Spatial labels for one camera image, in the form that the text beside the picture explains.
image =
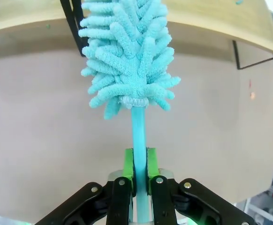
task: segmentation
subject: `metal frame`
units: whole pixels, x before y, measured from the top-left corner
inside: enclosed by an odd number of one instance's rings
[[[61,6],[65,13],[78,50],[81,56],[85,57],[82,54],[82,48],[89,45],[88,38],[79,37],[78,35],[78,31],[82,28],[79,23],[84,19],[83,11],[81,8],[81,0],[61,0]]]
[[[235,52],[236,68],[237,68],[238,70],[250,68],[250,67],[253,67],[253,66],[262,64],[262,63],[264,63],[264,62],[268,62],[268,61],[273,60],[273,57],[272,57],[272,58],[269,58],[269,59],[266,59],[266,60],[262,60],[262,61],[260,61],[260,62],[256,62],[256,63],[250,64],[250,65],[248,65],[248,66],[241,67],[241,65],[240,65],[240,56],[239,56],[239,51],[238,51],[237,43],[236,43],[236,41],[232,41],[232,44],[233,44],[234,52]]]

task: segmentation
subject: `wooden table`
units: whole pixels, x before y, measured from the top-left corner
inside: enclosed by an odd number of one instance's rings
[[[90,181],[105,184],[132,146],[129,111],[103,119],[64,19],[0,30],[0,215],[37,222]],[[172,110],[146,111],[147,145],[177,181],[195,178],[231,203],[273,177],[273,62],[237,70],[231,38],[169,23]],[[238,42],[241,66],[271,53]],[[254,92],[255,99],[250,98]]]

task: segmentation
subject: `screw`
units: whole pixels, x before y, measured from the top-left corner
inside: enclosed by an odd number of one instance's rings
[[[190,183],[186,182],[186,183],[184,183],[183,186],[184,186],[185,188],[190,188],[192,185],[191,185]]]
[[[124,184],[125,184],[125,180],[120,180],[120,181],[119,181],[119,184],[120,184],[120,185],[124,185]]]
[[[157,182],[158,184],[161,184],[162,182],[164,182],[164,180],[163,180],[161,177],[158,177],[158,178],[156,179],[156,182]]]
[[[98,188],[97,188],[97,187],[92,187],[92,188],[91,188],[91,191],[92,191],[93,193],[95,193],[96,191],[98,191]]]

